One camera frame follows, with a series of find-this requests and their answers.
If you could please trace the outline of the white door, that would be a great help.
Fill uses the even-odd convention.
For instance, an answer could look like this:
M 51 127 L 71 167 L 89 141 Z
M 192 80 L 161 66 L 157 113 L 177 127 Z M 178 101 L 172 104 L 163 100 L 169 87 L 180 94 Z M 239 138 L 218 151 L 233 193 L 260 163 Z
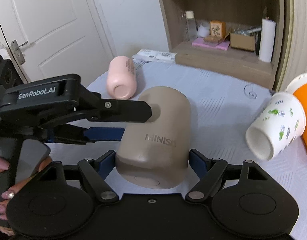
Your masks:
M 13 40 L 28 41 L 21 65 Z M 113 59 L 94 0 L 0 0 L 0 46 L 24 82 L 78 74 L 87 86 Z

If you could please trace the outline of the orange floral card box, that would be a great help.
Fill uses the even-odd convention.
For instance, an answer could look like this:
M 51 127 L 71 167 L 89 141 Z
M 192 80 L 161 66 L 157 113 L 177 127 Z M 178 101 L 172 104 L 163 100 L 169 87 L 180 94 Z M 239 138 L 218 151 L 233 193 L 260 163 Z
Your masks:
M 224 38 L 226 35 L 226 23 L 222 21 L 211 21 L 210 34 L 214 37 Z

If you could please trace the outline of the pink flat box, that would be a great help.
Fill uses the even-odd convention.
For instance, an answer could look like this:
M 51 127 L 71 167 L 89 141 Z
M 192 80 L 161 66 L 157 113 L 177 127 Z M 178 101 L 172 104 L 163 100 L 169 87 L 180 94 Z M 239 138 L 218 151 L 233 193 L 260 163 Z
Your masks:
M 217 43 L 207 42 L 202 37 L 198 37 L 196 40 L 192 42 L 192 46 L 227 51 L 230 46 L 230 41 L 223 41 L 217 44 Z

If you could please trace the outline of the patterned white table cloth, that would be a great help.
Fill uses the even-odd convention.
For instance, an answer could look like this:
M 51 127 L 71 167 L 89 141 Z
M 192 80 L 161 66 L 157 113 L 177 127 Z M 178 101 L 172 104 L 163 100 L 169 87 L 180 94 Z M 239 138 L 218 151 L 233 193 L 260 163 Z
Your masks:
M 207 70 L 157 62 L 137 62 L 137 91 L 133 100 L 151 87 L 167 86 L 179 90 L 191 105 L 190 149 L 208 158 L 218 157 L 229 164 L 254 160 L 296 200 L 300 214 L 291 235 L 307 239 L 307 150 L 302 138 L 294 140 L 270 161 L 257 159 L 245 141 L 250 124 L 271 99 L 267 88 Z M 97 159 L 108 150 L 117 150 L 118 142 L 96 142 L 87 145 L 49 144 L 53 160 L 74 165 L 83 158 Z M 183 196 L 198 182 L 188 168 L 185 180 L 172 189 L 154 190 L 123 179 L 116 169 L 106 182 L 122 197 L 123 193 L 181 193 Z

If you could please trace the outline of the small cardboard box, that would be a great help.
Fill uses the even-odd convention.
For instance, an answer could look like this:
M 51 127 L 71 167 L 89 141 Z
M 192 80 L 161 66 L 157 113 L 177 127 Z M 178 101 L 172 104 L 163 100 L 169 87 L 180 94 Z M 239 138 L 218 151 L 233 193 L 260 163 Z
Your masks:
M 230 42 L 230 47 L 234 49 L 255 51 L 256 38 L 255 36 L 247 36 L 243 34 L 228 32 L 224 38 L 225 41 Z

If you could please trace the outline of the white tissue pack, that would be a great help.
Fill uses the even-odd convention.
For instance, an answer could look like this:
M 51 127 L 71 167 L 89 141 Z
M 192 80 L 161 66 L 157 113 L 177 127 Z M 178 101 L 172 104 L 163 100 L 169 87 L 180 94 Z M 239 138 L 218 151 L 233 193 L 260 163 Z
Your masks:
M 175 63 L 176 53 L 170 53 L 165 51 L 155 51 L 148 49 L 141 49 L 132 56 L 135 60 L 147 61 L 147 62 L 162 62 L 162 63 Z

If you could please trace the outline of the white floral paper cup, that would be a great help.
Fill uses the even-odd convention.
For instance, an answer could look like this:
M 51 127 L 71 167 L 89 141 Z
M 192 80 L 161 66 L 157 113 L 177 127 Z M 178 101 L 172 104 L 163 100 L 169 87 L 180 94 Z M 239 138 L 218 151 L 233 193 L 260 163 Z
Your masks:
M 247 129 L 246 143 L 258 159 L 270 160 L 302 136 L 305 125 L 299 100 L 290 93 L 278 92 Z

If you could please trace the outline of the beige Miniso tumbler cup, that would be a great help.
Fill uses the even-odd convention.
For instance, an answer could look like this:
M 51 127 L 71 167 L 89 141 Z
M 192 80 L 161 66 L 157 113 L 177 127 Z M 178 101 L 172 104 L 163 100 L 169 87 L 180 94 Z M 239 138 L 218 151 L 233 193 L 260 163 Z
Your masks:
M 185 178 L 190 146 L 191 107 L 174 88 L 158 86 L 140 95 L 152 109 L 145 123 L 127 124 L 115 156 L 118 173 L 151 189 L 171 189 Z

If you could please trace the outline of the white paper towel roll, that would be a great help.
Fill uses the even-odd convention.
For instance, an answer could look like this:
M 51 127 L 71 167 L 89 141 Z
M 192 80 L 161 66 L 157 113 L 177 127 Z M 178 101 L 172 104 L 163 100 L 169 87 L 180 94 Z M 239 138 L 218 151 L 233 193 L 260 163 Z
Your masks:
M 273 46 L 275 42 L 276 23 L 269 19 L 262 19 L 262 33 L 260 38 L 260 47 L 258 59 L 260 61 L 270 63 L 273 54 Z

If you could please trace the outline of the pink tumbler cup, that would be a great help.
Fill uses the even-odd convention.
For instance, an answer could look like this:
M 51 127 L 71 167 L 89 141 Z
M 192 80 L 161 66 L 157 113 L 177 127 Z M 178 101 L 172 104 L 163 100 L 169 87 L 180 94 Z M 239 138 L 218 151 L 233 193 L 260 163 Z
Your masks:
M 108 94 L 114 99 L 127 100 L 137 89 L 136 68 L 132 59 L 117 56 L 109 64 L 106 80 Z

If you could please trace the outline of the clear bottle beige cap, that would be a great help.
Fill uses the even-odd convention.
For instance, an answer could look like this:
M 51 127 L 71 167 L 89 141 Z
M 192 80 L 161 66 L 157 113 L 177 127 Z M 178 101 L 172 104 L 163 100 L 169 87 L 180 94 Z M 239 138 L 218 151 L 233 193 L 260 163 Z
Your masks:
M 187 33 L 190 41 L 197 39 L 196 21 L 193 11 L 186 11 Z

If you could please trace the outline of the wooden shelf unit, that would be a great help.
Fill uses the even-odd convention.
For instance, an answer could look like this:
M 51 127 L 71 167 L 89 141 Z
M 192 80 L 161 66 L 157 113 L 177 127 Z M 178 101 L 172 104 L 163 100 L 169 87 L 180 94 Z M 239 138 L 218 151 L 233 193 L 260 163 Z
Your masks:
M 284 0 L 159 0 L 175 62 L 272 88 Z

